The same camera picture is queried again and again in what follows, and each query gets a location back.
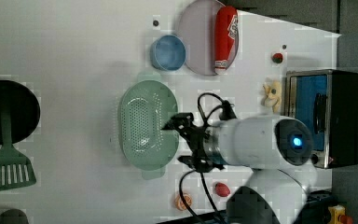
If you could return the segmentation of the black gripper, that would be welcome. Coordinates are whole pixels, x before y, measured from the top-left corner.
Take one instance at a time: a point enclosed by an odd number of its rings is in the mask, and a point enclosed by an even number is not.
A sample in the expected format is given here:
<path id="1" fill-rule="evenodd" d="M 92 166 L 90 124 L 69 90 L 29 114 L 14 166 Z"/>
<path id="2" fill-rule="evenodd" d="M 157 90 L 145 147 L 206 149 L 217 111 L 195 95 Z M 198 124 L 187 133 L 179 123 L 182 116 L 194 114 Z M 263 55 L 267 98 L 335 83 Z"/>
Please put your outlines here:
<path id="1" fill-rule="evenodd" d="M 214 168 L 214 164 L 207 157 L 204 150 L 205 129 L 195 126 L 193 121 L 194 116 L 192 113 L 178 113 L 162 126 L 162 130 L 182 130 L 188 128 L 186 131 L 186 141 L 192 154 L 190 156 L 179 156 L 178 160 L 198 173 L 209 173 Z"/>

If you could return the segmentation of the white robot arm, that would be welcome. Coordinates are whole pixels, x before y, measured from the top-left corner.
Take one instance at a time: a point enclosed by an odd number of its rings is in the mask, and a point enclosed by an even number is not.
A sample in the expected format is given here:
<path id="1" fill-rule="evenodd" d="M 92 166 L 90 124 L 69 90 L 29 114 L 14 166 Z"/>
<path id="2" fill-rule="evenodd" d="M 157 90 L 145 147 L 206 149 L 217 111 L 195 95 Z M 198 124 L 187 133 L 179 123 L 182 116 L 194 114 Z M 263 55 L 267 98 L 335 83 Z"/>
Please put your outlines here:
<path id="1" fill-rule="evenodd" d="M 193 120 L 191 113 L 179 113 L 162 126 L 186 140 L 192 154 L 180 162 L 198 173 L 230 166 L 253 171 L 227 200 L 227 223 L 295 224 L 317 180 L 308 127 L 276 115 L 219 120 L 207 127 Z"/>

